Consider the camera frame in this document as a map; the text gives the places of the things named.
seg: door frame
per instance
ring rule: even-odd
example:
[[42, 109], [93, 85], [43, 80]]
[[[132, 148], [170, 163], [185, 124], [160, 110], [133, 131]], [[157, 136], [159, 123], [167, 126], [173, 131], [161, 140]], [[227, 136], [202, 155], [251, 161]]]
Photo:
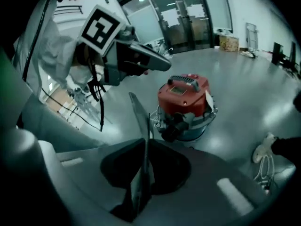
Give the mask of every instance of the door frame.
[[[120, 4], [120, 6], [122, 7], [123, 5], [127, 4], [129, 1], [131, 0], [117, 0]], [[172, 48], [171, 45], [171, 41], [169, 39], [168, 36], [168, 32], [167, 32], [167, 27], [166, 27], [166, 23], [163, 21], [163, 17], [161, 15], [161, 12], [155, 2], [155, 0], [150, 0], [155, 8], [155, 12], [157, 13], [158, 17], [159, 17], [159, 26], [162, 30], [163, 33], [163, 37], [166, 43], [166, 46], [168, 47], [168, 49]], [[204, 10], [207, 14], [208, 17], [208, 22], [209, 22], [209, 44], [210, 44], [210, 48], [214, 48], [214, 32], [213, 32], [213, 25], [212, 25], [212, 19], [211, 19], [211, 15], [210, 15], [210, 10], [207, 4], [206, 0], [202, 0], [203, 1], [203, 5], [204, 5]], [[197, 45], [195, 43], [194, 40], [194, 34], [193, 34], [193, 30], [192, 30], [192, 26], [191, 26], [191, 20], [189, 15], [187, 14], [187, 6], [184, 0], [175, 0], [176, 5], [178, 10], [180, 11], [180, 17], [179, 19], [181, 20], [181, 23], [183, 25], [184, 28], [184, 32], [185, 32], [185, 36], [187, 36], [187, 41], [188, 41], [188, 46], [183, 46], [180, 48], [173, 48], [173, 50], [170, 52], [173, 53], [181, 53], [181, 52], [185, 52], [185, 51], [189, 51], [189, 50], [195, 50], [195, 49], [202, 49], [202, 48], [206, 48], [206, 46], [204, 47], [204, 45]]]

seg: glass wall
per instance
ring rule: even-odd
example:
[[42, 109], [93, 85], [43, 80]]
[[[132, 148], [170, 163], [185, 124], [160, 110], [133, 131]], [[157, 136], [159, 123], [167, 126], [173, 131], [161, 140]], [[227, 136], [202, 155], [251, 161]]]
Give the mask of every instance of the glass wall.
[[143, 44], [165, 44], [172, 53], [212, 48], [214, 32], [232, 31], [227, 0], [118, 0]]
[[227, 0], [206, 0], [214, 32], [218, 29], [232, 31], [231, 14]]
[[166, 29], [166, 36], [173, 49], [186, 48], [189, 43], [187, 33], [181, 19], [181, 14], [175, 0], [154, 0], [154, 6], [159, 12], [160, 19]]
[[191, 22], [194, 41], [197, 45], [210, 47], [210, 24], [204, 0], [183, 0]]
[[141, 43], [163, 39], [158, 19], [148, 0], [131, 0], [122, 8], [131, 25], [135, 27], [136, 36]]

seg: vacuum handle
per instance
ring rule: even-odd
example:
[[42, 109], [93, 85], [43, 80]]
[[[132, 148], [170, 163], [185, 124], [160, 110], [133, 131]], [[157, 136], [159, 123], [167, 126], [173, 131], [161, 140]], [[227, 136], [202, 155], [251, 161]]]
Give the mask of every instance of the vacuum handle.
[[184, 77], [184, 76], [180, 76], [180, 75], [173, 75], [172, 77], [170, 77], [167, 81], [167, 83], [169, 85], [173, 84], [173, 81], [183, 81], [185, 82], [185, 84], [192, 86], [195, 92], [199, 92], [200, 88], [198, 85], [198, 81], [188, 78], [188, 77]]

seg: cardboard box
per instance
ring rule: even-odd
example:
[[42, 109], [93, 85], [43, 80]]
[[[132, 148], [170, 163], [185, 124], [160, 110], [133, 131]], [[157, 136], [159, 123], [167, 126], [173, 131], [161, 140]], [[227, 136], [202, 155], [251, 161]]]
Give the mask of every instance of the cardboard box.
[[238, 52], [239, 40], [238, 38], [220, 35], [220, 50], [228, 52]]

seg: glass door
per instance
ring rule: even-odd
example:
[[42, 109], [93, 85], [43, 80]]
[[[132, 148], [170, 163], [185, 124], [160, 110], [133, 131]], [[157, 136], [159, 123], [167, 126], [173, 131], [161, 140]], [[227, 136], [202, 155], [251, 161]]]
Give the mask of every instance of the glass door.
[[183, 0], [189, 16], [196, 49], [213, 45], [212, 30], [205, 0]]
[[191, 50], [191, 42], [176, 0], [151, 0], [172, 53]]
[[131, 0], [122, 6], [138, 40], [147, 44], [162, 40], [163, 34], [159, 22], [148, 0]]

